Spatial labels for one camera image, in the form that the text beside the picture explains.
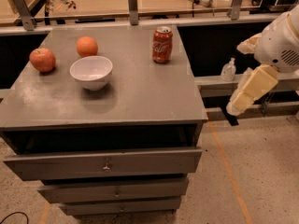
wire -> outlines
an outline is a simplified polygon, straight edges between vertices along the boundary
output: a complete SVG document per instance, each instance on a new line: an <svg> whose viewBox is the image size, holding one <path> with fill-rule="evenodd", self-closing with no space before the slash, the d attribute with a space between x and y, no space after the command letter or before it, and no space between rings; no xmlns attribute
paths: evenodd
<svg viewBox="0 0 299 224"><path fill-rule="evenodd" d="M8 219L9 217L11 217L12 215L15 215L15 214L23 214L24 216L26 216L27 224L29 224L29 217L28 217L25 213L23 213L23 212L14 212L14 213L9 214L9 215L6 216L2 221L0 221L0 224L4 223L4 221L5 221L6 219Z"/></svg>

white bottle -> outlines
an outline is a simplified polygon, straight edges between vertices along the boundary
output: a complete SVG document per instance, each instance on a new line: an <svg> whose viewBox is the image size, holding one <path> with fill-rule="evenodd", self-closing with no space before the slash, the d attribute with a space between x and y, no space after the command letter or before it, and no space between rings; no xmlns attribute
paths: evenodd
<svg viewBox="0 0 299 224"><path fill-rule="evenodd" d="M235 76L235 58L232 57L231 61L225 64L221 71L221 78L224 81L232 81Z"/></svg>

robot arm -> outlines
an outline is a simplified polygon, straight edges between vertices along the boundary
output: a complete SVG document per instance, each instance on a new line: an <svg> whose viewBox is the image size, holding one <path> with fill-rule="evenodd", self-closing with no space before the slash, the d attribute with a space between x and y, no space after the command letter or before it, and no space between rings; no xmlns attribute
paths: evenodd
<svg viewBox="0 0 299 224"><path fill-rule="evenodd" d="M271 91L278 84L279 72L299 68L299 5L281 14L237 49L244 54L253 53L261 65L244 73L226 106L227 112L234 116Z"/></svg>

drawer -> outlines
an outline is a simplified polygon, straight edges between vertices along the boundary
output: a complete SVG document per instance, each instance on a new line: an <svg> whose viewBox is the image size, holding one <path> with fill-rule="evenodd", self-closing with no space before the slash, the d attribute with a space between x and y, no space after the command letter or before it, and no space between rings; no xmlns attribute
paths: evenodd
<svg viewBox="0 0 299 224"><path fill-rule="evenodd" d="M119 203L81 203L66 204L60 208L68 216L94 215L94 214L112 214L112 213L132 213L147 212L158 210L179 209L181 203L180 197L167 198L161 200L143 200L128 201Z"/></svg>
<svg viewBox="0 0 299 224"><path fill-rule="evenodd" d="M50 185L38 192L49 203L118 201L184 195L188 178Z"/></svg>
<svg viewBox="0 0 299 224"><path fill-rule="evenodd" d="M10 156L4 163L22 180L187 174L196 171L200 147L139 149L115 152L55 153Z"/></svg>

red apple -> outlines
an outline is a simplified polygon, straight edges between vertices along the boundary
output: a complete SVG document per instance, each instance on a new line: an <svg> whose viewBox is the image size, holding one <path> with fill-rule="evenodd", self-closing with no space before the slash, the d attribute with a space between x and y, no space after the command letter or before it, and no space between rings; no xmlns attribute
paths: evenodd
<svg viewBox="0 0 299 224"><path fill-rule="evenodd" d="M29 61L39 72L49 72L56 65L54 53L47 48L34 49L30 53Z"/></svg>

